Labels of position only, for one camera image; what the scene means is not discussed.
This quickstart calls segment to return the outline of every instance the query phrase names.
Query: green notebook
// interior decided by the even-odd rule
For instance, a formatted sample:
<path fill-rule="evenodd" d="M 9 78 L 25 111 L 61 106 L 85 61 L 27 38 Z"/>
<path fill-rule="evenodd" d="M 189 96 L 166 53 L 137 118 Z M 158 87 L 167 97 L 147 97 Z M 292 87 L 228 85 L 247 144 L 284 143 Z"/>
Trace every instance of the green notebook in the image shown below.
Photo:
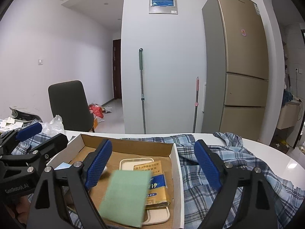
<path fill-rule="evenodd" d="M 114 222 L 142 227 L 151 171 L 116 170 L 112 173 L 99 213 Z"/>

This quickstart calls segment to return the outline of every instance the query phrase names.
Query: blue panel window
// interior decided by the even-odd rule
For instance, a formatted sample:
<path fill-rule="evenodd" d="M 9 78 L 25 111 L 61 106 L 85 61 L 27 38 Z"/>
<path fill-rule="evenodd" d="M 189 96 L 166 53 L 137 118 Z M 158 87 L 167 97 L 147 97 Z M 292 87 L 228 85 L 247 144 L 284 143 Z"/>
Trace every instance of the blue panel window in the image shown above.
<path fill-rule="evenodd" d="M 174 7 L 174 0 L 151 0 L 152 7 Z"/>

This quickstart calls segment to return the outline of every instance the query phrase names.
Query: finger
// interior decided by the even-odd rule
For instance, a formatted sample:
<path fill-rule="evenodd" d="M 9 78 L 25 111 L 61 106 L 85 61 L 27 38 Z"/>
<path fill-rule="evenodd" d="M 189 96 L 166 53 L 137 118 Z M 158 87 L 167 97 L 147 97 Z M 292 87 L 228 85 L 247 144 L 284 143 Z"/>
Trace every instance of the finger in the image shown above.
<path fill-rule="evenodd" d="M 17 213 L 24 213 L 30 210 L 30 203 L 27 196 L 20 197 L 19 204 L 16 206 Z"/>
<path fill-rule="evenodd" d="M 13 210 L 11 210 L 7 205 L 4 205 L 4 206 L 7 209 L 8 213 L 10 214 L 10 216 L 12 218 L 15 218 L 15 214 L 14 214 Z"/>
<path fill-rule="evenodd" d="M 28 217 L 28 213 L 21 213 L 18 215 L 18 220 L 20 223 L 26 224 L 27 223 L 27 217 Z"/>

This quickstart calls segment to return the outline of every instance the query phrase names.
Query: chair backrest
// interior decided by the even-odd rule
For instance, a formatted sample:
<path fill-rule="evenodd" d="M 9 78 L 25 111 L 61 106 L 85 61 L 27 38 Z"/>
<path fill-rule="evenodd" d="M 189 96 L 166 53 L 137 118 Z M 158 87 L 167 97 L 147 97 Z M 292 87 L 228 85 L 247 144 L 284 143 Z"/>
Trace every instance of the chair backrest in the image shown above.
<path fill-rule="evenodd" d="M 53 116 L 60 115 L 65 130 L 89 131 L 94 117 L 90 113 L 81 81 L 53 84 L 48 89 Z"/>

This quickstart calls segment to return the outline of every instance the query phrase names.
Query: beige tray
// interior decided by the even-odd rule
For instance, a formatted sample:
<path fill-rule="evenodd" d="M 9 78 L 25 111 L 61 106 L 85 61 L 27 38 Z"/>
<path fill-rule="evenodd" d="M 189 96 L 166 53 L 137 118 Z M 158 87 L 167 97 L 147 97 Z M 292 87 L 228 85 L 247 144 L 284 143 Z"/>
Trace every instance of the beige tray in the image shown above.
<path fill-rule="evenodd" d="M 145 158 L 128 158 L 120 162 L 120 170 L 133 170 L 135 165 L 152 163 L 154 160 L 151 157 Z M 155 225 L 161 224 L 169 220 L 170 210 L 168 207 L 159 209 L 149 209 L 147 211 L 148 219 L 142 225 Z"/>

